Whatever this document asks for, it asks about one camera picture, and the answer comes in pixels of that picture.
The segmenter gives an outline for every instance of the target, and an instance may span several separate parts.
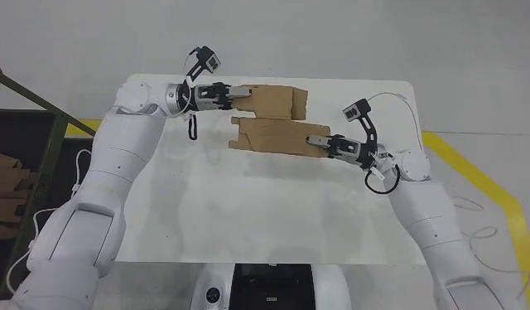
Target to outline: round button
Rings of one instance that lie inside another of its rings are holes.
[[[212,287],[206,291],[206,301],[208,301],[209,303],[217,303],[220,298],[221,292],[217,288]]]

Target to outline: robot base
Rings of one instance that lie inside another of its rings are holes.
[[[207,264],[190,309],[351,310],[351,300],[338,265]]]

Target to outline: black metal frame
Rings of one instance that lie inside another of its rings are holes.
[[[65,111],[57,108],[52,103],[43,99],[39,95],[33,93],[23,85],[18,84],[16,81],[10,79],[3,74],[0,69],[0,84],[5,85],[10,90],[22,95],[29,99],[35,104],[40,105],[42,108],[52,112],[55,115],[53,125],[51,127],[50,135],[48,137],[48,146],[41,159],[39,171],[36,179],[36,184],[31,191],[30,198],[26,203],[26,209],[24,216],[22,217],[22,223],[20,230],[17,235],[17,239],[12,248],[12,252],[7,262],[7,267],[11,267],[19,258],[21,258],[27,252],[27,246],[33,240],[35,231],[33,230],[33,215],[41,210],[47,201],[47,195],[51,184],[51,178],[57,164],[57,159],[60,154],[60,149],[63,143],[63,139],[66,134],[66,128],[68,124],[73,124],[75,127],[83,130],[88,135],[94,136],[95,130],[81,123],[78,119],[67,114]],[[18,265],[12,272],[11,280],[13,285],[17,286],[27,274],[27,270],[23,265]],[[8,298],[9,291],[5,279],[2,279],[2,286],[0,287],[0,298]]]

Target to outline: cardboard piece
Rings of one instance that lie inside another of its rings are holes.
[[[305,120],[307,91],[283,85],[246,85],[249,97],[234,99],[232,106],[254,112],[256,118]]]
[[[0,168],[0,192],[14,191],[20,182],[29,176],[30,170]]]
[[[22,168],[22,163],[16,158],[0,154],[0,168]]]
[[[27,200],[30,198],[31,190],[24,190],[24,191],[8,191],[8,192],[0,192],[0,201],[2,198],[17,198],[19,200]]]
[[[309,135],[330,136],[328,126],[281,119],[236,117],[232,117],[232,124],[239,125],[239,135],[237,141],[229,142],[229,148],[307,157],[328,156],[324,149],[306,142]]]
[[[0,225],[0,240],[9,240],[17,237],[18,227],[10,225]]]
[[[2,198],[0,199],[0,221],[19,222],[24,214],[26,199]]]
[[[32,189],[33,185],[36,182],[36,178],[38,176],[39,176],[39,173],[30,172],[30,176],[27,179],[24,179],[24,180],[20,181],[20,183],[18,184],[17,190],[23,191],[23,190],[27,190],[27,189]]]

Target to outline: robot arm segment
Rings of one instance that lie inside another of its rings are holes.
[[[152,158],[166,119],[189,110],[231,109],[234,97],[250,95],[245,87],[194,87],[192,82],[202,70],[213,73],[220,65],[207,47],[199,49],[197,58],[181,85],[128,81],[119,88],[94,137],[83,183],[51,215],[31,245],[26,263],[31,272],[9,307],[92,308],[98,279],[112,268],[125,234],[123,208],[128,193]]]
[[[348,121],[359,116],[369,121],[366,112],[362,112],[369,108],[359,112],[359,102],[344,110]],[[361,124],[366,130],[368,123]],[[391,154],[383,146],[370,142],[369,131],[367,138],[367,143],[361,143],[341,135],[310,136],[307,142],[324,148],[330,158],[359,166],[383,180],[385,194],[397,219],[416,241],[431,272],[437,308],[517,308],[517,302],[506,299],[481,272],[470,247],[462,239],[451,197],[431,177],[426,154],[411,150]]]

